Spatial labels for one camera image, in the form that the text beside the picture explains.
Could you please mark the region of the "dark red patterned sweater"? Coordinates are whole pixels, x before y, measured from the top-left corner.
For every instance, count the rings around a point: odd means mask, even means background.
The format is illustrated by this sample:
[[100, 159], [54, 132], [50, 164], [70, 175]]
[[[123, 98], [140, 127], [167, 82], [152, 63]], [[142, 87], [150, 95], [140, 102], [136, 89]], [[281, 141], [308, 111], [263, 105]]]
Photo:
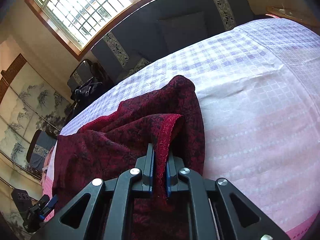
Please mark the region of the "dark red patterned sweater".
[[91, 180], [110, 180], [133, 168], [152, 144], [156, 156], [155, 191], [137, 199], [133, 239], [188, 239], [184, 200], [167, 200], [165, 163], [169, 153], [202, 173], [204, 125], [194, 84], [181, 75], [159, 90], [125, 100], [108, 116], [57, 140], [53, 194], [60, 211]]

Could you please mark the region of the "pile of dark clothes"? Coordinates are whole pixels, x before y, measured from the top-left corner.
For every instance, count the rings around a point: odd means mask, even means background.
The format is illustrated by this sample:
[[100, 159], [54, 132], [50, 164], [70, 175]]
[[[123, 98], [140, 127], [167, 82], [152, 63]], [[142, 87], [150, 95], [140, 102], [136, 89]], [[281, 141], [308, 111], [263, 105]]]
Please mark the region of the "pile of dark clothes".
[[71, 95], [74, 103], [66, 118], [66, 124], [113, 87], [112, 80], [103, 80], [96, 77], [92, 77], [83, 85], [78, 86]]

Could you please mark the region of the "painted folding screen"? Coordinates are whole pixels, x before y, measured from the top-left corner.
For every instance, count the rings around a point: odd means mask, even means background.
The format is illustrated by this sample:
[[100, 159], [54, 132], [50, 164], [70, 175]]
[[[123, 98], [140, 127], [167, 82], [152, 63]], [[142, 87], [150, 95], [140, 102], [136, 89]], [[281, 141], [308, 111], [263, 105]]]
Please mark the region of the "painted folding screen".
[[58, 135], [70, 103], [19, 54], [1, 71], [1, 239], [29, 239], [12, 199], [15, 189], [27, 191], [32, 203], [42, 197], [41, 171], [27, 160], [37, 131]]

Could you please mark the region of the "pink checked bed cover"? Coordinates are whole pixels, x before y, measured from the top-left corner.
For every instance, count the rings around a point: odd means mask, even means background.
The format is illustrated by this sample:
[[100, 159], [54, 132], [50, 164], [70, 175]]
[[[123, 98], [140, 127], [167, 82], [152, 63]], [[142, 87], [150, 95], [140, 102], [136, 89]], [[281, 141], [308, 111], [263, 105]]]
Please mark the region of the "pink checked bed cover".
[[291, 239], [308, 237], [319, 214], [319, 35], [283, 18], [242, 24], [128, 77], [62, 135], [176, 75], [195, 85], [204, 175], [229, 179]]

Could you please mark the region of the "blue cushion with lace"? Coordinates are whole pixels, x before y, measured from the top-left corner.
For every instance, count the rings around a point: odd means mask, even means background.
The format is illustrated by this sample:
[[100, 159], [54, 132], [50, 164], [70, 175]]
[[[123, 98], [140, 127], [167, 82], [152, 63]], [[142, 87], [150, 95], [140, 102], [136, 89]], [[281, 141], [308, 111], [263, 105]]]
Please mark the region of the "blue cushion with lace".
[[149, 65], [151, 61], [142, 57], [140, 54], [133, 54], [129, 57], [127, 63], [123, 67], [123, 70], [117, 77], [117, 83], [125, 80], [129, 76], [135, 74], [136, 72], [140, 71], [147, 65]]

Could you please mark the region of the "blue square cushion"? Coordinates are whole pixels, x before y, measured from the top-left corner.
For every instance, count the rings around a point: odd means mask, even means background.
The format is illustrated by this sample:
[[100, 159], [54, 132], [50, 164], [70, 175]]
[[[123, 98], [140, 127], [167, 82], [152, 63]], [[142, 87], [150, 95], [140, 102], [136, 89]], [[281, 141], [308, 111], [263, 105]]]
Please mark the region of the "blue square cushion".
[[169, 53], [176, 52], [208, 37], [204, 13], [158, 20]]

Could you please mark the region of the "wooden framed window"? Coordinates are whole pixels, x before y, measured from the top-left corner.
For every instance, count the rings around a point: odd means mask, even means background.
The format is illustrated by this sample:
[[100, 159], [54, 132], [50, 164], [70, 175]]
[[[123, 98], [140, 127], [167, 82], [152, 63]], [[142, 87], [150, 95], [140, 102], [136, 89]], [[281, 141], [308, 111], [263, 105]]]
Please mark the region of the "wooden framed window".
[[104, 34], [152, 0], [25, 0], [54, 37], [81, 60]]

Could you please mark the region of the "blue sofa with patterned stripes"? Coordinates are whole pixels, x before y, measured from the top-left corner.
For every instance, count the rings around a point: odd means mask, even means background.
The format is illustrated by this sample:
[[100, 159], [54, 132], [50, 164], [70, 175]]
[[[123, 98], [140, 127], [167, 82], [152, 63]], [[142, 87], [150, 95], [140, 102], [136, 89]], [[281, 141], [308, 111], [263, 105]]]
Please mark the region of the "blue sofa with patterned stripes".
[[248, 0], [154, 0], [109, 31], [92, 53], [119, 83], [158, 59], [253, 18]]

